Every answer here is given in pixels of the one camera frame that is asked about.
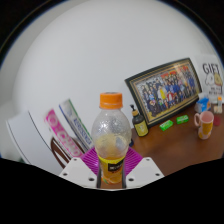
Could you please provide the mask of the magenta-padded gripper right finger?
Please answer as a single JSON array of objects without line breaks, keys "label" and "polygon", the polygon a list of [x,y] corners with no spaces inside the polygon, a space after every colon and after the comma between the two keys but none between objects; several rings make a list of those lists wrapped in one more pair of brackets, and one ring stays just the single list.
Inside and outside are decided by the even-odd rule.
[{"label": "magenta-padded gripper right finger", "polygon": [[142,157],[134,149],[128,149],[123,168],[124,187],[142,187],[163,177],[152,158]]}]

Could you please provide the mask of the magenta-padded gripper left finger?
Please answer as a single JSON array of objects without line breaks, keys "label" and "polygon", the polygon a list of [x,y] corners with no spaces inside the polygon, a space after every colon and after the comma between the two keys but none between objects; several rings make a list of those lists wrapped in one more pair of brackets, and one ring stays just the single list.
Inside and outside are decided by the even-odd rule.
[{"label": "magenta-padded gripper left finger", "polygon": [[80,158],[72,158],[60,177],[82,187],[99,187],[100,171],[95,149],[89,150]]}]

